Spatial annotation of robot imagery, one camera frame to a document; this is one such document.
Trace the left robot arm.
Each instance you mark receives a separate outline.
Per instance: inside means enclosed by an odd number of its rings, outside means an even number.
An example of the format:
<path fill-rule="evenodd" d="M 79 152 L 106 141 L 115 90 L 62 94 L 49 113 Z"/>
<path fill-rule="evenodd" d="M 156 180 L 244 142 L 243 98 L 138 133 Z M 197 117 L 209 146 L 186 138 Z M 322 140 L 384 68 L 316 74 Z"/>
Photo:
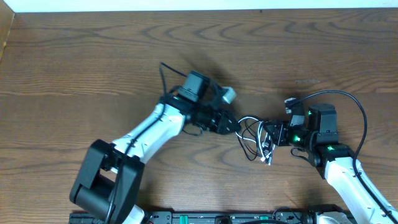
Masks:
<path fill-rule="evenodd" d="M 165 90 L 153 112 L 132 131 L 112 142 L 96 140 L 88 148 L 70 191 L 72 203 L 103 223 L 142 223 L 136 204 L 145 165 L 186 124 L 226 135 L 241 129 L 226 105 L 236 92 L 196 71 L 183 85 Z"/>

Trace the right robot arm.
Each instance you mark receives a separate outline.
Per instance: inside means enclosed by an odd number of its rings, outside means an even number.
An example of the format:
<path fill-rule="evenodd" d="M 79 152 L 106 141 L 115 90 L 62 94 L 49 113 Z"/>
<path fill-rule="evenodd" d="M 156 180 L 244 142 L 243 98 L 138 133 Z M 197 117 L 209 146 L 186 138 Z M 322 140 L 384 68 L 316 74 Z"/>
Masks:
<path fill-rule="evenodd" d="M 390 205 L 365 174 L 354 151 L 339 142 L 337 113 L 330 104 L 286 103 L 290 121 L 283 121 L 274 142 L 308 154 L 305 159 L 342 198 L 357 223 L 397 223 Z"/>

